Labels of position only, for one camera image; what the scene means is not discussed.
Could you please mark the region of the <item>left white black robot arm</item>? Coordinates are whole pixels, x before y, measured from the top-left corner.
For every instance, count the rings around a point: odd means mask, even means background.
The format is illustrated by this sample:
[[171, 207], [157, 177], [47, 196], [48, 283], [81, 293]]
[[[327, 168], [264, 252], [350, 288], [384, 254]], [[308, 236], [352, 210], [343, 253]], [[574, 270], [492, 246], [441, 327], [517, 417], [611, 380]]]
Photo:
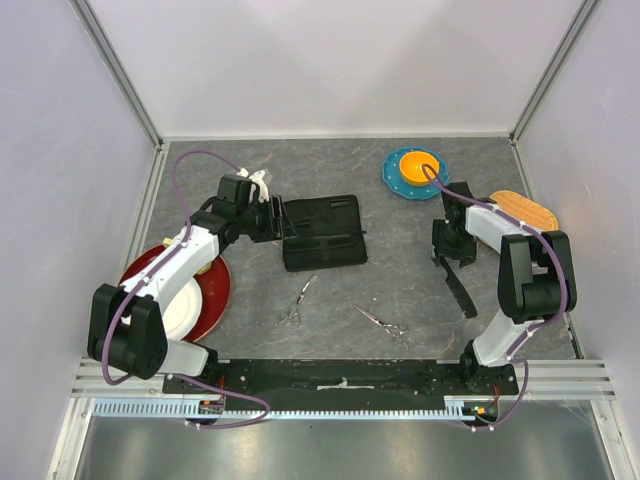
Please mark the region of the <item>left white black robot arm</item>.
[[266, 170], [223, 176], [217, 193], [187, 215], [185, 226], [155, 260], [120, 285], [96, 290], [87, 352], [100, 362], [107, 384], [166, 373], [184, 375], [198, 393], [216, 388], [220, 371], [208, 362], [208, 350], [169, 339], [164, 314], [182, 288], [240, 236], [256, 243], [284, 239], [283, 202], [270, 194], [270, 179]]

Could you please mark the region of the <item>black zip tool case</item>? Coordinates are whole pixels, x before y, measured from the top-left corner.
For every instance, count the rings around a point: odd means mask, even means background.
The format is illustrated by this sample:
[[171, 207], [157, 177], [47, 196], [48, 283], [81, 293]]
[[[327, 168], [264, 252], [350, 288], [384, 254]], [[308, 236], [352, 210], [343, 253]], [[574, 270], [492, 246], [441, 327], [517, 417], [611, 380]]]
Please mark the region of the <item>black zip tool case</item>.
[[283, 239], [289, 272], [362, 265], [368, 254], [358, 198], [352, 194], [290, 200], [283, 203], [306, 218], [304, 238]]

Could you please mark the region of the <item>long black toothed comb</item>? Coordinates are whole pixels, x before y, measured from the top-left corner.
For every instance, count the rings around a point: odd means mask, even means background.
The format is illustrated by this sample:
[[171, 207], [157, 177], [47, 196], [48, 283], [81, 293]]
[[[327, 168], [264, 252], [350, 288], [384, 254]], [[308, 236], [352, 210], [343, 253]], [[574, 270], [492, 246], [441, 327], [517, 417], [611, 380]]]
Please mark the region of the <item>long black toothed comb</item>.
[[475, 318], [478, 312], [464, 285], [445, 259], [441, 259], [440, 263], [446, 272], [446, 285], [464, 314], [464, 317], [467, 319]]

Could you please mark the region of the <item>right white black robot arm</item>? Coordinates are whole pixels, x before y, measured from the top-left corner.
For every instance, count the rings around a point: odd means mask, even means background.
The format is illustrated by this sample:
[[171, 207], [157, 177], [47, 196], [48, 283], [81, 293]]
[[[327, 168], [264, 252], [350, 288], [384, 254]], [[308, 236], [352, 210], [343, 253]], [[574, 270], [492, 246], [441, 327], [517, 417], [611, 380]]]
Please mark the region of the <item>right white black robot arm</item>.
[[432, 261], [466, 317], [477, 309], [452, 265], [467, 266], [484, 243], [499, 256], [499, 309], [489, 326], [460, 356], [458, 381], [467, 392], [483, 392], [494, 372], [514, 359], [536, 331], [557, 323], [577, 303], [570, 240], [555, 215], [510, 190], [474, 197], [467, 183], [442, 188], [445, 216], [432, 225]]

